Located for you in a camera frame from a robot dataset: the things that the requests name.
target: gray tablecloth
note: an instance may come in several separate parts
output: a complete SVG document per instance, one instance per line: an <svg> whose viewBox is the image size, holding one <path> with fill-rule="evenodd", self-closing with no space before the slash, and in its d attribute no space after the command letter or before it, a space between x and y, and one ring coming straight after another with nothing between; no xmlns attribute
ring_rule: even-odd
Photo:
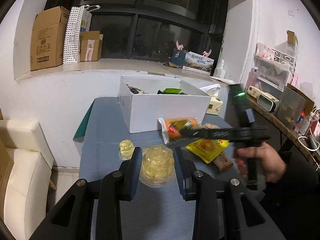
<svg viewBox="0 0 320 240"><path fill-rule="evenodd" d="M221 128L230 126L220 117L206 115L203 123L213 123ZM102 179L121 164L119 158L119 143L129 139L137 147L146 148L163 144L160 131L129 133L124 122L118 98L97 98L89 118L80 163L80 177L87 181ZM214 163L205 164L195 156L185 145L181 146L185 158L192 160L197 169L210 174L213 178L229 181L239 178L235 167L219 173ZM224 151L231 160L233 145ZM185 202L179 193L177 180L168 186L150 188L139 182L135 198L131 202L122 202L121 223L123 239L191 239L195 215L195 201ZM95 213L92 221L92 239L95 238ZM219 207L220 236L223 236L222 208Z"/></svg>

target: wooden shelf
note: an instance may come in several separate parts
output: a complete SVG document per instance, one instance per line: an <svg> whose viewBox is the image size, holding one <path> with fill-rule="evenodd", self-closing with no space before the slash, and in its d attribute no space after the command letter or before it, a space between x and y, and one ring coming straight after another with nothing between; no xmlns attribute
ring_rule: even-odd
<svg viewBox="0 0 320 240"><path fill-rule="evenodd" d="M316 160L310 154L310 152L307 149L305 149L301 145L301 143L298 141L298 137L300 136L298 133L286 127L278 118L274 116L273 113L269 113L265 109L263 109L260 105L258 105L256 100L254 100L250 96L247 96L247 98L251 104L252 109L254 109L259 114L261 114L264 118L266 118L269 122L271 122L276 128L278 128L285 136L287 136L287 138L291 140L294 143L294 145L300 150L300 152L308 160L308 162L310 162L316 169L319 167Z"/></svg>

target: white cardboard box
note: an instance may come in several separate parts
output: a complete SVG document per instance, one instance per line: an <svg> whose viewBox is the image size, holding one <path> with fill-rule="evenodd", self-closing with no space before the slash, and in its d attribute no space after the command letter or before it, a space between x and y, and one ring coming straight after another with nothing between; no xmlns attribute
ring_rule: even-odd
<svg viewBox="0 0 320 240"><path fill-rule="evenodd" d="M148 94L133 94L128 86ZM187 95L157 95L180 88ZM158 118L197 117L201 123L211 97L180 78L144 75L120 78L119 104L130 133L160 130Z"/></svg>

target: white sofa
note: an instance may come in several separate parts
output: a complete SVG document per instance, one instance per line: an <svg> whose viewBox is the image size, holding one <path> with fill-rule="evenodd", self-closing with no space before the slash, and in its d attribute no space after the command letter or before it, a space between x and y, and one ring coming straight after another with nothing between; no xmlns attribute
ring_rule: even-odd
<svg viewBox="0 0 320 240"><path fill-rule="evenodd" d="M0 139L14 161L4 223L17 240L28 240L45 217L54 159L37 121L0 120Z"/></svg>

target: label on box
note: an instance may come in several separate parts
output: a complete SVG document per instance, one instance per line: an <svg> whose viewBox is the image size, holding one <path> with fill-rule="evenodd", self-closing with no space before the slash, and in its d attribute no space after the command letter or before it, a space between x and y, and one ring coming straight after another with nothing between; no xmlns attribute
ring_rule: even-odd
<svg viewBox="0 0 320 240"><path fill-rule="evenodd" d="M37 63L44 62L44 61L49 61L49 56L37 58Z"/></svg>
<svg viewBox="0 0 320 240"><path fill-rule="evenodd" d="M75 43L76 42L76 35L71 34L69 35L69 43Z"/></svg>
<svg viewBox="0 0 320 240"><path fill-rule="evenodd" d="M41 29L37 33L37 48L36 54L40 55L42 53L50 51L51 48L51 36L52 28Z"/></svg>
<svg viewBox="0 0 320 240"><path fill-rule="evenodd" d="M94 40L88 40L87 52L85 53L85 61L91 61L93 46L94 46Z"/></svg>

